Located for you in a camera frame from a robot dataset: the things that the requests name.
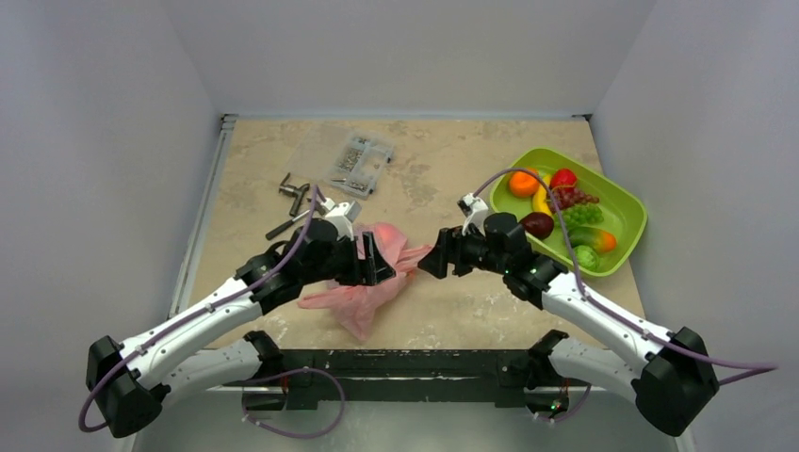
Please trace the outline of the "pink plastic bag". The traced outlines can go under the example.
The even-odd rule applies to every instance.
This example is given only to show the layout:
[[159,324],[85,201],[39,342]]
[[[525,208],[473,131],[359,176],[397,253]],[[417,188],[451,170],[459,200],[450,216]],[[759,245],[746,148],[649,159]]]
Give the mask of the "pink plastic bag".
[[[355,226],[355,232],[373,233],[374,224],[358,224]],[[298,306],[306,310],[329,311],[343,328],[364,342],[371,334],[372,323],[378,309],[395,299],[411,282],[417,271],[418,262],[431,249],[431,245],[410,246],[407,236],[407,244],[402,251],[381,252],[386,262],[395,269],[394,278],[377,286],[359,285],[350,288],[339,287],[334,290],[324,289],[302,297]]]

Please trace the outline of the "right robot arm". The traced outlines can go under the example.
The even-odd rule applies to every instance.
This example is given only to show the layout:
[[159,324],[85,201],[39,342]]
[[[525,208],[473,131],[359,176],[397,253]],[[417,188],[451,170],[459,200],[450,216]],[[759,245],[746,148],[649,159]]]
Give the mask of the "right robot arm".
[[418,268],[444,279],[475,269],[501,276],[518,299],[580,327],[601,343],[590,347],[563,331],[528,351],[528,386],[576,379],[630,401],[659,431],[678,437],[719,391],[701,336],[648,322],[580,284],[575,272],[533,250],[512,214],[439,231]]

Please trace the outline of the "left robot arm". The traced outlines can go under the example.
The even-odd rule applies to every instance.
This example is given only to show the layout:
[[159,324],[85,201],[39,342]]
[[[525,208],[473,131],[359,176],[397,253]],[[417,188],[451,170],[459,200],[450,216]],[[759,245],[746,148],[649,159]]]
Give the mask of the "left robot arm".
[[124,438],[150,425],[167,403],[192,391],[282,376],[280,351],[262,332],[209,352],[225,333],[302,296],[305,286],[332,281],[343,291],[396,288],[405,238],[376,224],[342,234],[328,219],[308,220],[282,245],[250,258],[212,294],[149,330],[116,341],[106,335],[88,350],[90,392],[78,418],[84,432],[106,429]]

